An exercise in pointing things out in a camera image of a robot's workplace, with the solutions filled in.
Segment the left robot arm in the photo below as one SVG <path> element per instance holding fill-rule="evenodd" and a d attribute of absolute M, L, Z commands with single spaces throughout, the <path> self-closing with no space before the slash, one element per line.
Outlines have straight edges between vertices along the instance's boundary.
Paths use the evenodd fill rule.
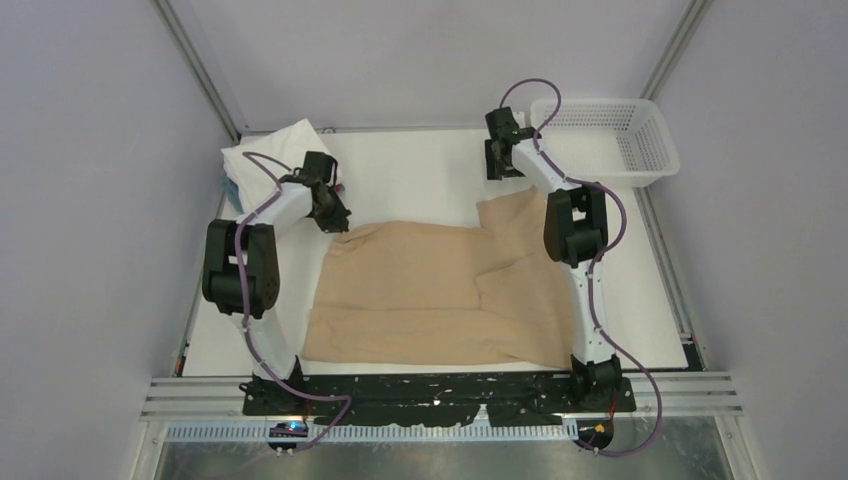
<path fill-rule="evenodd" d="M 270 193 L 253 210 L 234 220 L 216 219 L 206 233 L 201 290 L 204 299 L 230 317 L 241 334 L 260 379 L 272 381 L 268 400 L 280 412 L 298 412 L 306 400 L 350 404 L 347 395 L 307 393 L 290 377 L 299 359 L 286 341 L 274 313 L 282 287 L 276 234 L 310 218 L 323 233 L 349 228 L 350 211 L 337 192 L 338 162 L 308 151 L 301 165 L 273 173 L 278 159 L 256 151 L 243 157 L 267 175 Z"/>

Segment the beige t shirt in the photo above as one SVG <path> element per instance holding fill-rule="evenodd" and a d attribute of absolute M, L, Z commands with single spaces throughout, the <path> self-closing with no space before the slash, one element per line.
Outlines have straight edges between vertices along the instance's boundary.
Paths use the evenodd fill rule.
<path fill-rule="evenodd" d="M 482 201 L 476 227 L 372 223 L 323 259 L 302 350 L 312 361 L 567 369 L 568 281 L 543 244 L 545 196 Z"/>

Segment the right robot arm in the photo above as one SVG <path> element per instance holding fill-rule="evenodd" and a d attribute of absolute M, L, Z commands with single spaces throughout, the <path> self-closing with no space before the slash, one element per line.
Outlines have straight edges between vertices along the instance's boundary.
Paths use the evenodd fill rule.
<path fill-rule="evenodd" d="M 616 349 L 605 337 L 606 318 L 600 259 L 608 247 L 606 192 L 568 176 L 543 146 L 539 132 L 519 125 L 509 107 L 484 116 L 490 180 L 523 176 L 545 196 L 543 244 L 568 281 L 575 316 L 568 399 L 596 410 L 622 389 Z"/>

